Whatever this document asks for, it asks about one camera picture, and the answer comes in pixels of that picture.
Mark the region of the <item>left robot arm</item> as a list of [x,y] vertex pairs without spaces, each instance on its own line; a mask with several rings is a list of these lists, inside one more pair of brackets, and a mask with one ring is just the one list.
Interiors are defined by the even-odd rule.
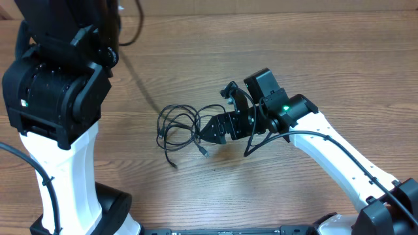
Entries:
[[25,0],[15,59],[2,79],[10,125],[25,151],[2,144],[36,172],[43,213],[32,234],[144,232],[129,193],[95,180],[101,105],[119,60],[119,3]]

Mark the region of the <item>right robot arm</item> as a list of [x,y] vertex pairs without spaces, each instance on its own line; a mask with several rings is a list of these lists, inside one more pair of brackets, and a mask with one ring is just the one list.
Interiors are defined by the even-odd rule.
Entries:
[[206,142],[225,144],[266,134],[244,154],[284,138],[309,155],[344,191],[356,215],[330,213],[312,225],[282,226],[280,234],[416,234],[417,182],[399,181],[369,161],[327,121],[304,95],[289,97],[268,68],[248,76],[242,91],[230,82],[220,91],[234,111],[212,117],[200,130]]

